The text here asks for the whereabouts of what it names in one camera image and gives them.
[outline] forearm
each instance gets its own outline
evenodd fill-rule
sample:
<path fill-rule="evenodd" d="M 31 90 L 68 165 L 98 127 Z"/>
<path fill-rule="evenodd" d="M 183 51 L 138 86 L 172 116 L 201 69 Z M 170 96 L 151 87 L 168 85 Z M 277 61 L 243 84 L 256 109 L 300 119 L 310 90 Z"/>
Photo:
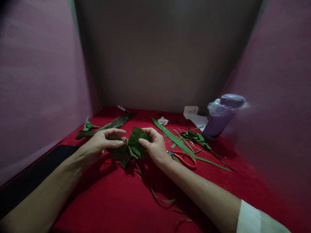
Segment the forearm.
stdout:
<path fill-rule="evenodd" d="M 76 157 L 66 159 L 1 220 L 5 232 L 49 232 L 86 168 Z"/>
<path fill-rule="evenodd" d="M 159 167 L 222 233 L 236 232 L 239 198 L 174 160 Z"/>

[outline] scissors handle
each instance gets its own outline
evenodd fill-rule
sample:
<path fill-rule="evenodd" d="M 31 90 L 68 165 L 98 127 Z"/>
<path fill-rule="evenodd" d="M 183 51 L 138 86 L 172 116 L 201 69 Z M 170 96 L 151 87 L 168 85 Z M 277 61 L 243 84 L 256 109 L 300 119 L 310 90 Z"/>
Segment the scissors handle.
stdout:
<path fill-rule="evenodd" d="M 194 160 L 193 157 L 191 157 L 189 154 L 184 153 L 182 151 L 176 151 L 176 150 L 172 150 L 172 153 L 174 153 L 174 155 L 188 168 L 190 169 L 196 169 L 197 168 L 197 163 Z M 179 156 L 178 154 L 183 154 L 185 156 L 187 156 L 189 159 L 191 159 L 191 161 L 193 162 L 194 165 L 191 165 L 189 163 L 187 163 L 181 156 Z"/>

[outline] white sleeve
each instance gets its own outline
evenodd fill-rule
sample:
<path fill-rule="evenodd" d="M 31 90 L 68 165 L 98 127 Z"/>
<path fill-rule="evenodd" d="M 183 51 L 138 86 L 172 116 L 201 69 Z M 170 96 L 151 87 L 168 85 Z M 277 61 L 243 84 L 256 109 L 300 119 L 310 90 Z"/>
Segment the white sleeve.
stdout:
<path fill-rule="evenodd" d="M 236 233 L 290 233 L 281 223 L 241 200 Z"/>

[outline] purple bottle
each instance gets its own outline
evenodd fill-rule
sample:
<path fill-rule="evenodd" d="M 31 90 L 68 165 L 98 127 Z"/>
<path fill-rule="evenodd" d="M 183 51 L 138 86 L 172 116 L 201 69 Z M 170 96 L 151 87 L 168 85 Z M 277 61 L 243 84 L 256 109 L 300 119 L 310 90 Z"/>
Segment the purple bottle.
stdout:
<path fill-rule="evenodd" d="M 210 117 L 202 135 L 210 141 L 215 141 L 237 111 L 247 107 L 249 104 L 245 98 L 235 94 L 225 94 L 220 99 L 209 103 L 207 108 Z"/>

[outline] plastic bag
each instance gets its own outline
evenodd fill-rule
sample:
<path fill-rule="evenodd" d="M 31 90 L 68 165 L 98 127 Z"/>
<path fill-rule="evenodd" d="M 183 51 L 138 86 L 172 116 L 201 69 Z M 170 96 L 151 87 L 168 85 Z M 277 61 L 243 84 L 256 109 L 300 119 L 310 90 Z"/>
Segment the plastic bag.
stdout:
<path fill-rule="evenodd" d="M 235 94 L 225 94 L 221 99 L 216 99 L 207 106 L 210 115 L 213 117 L 225 117 L 248 107 L 249 103 L 246 102 L 245 98 Z"/>

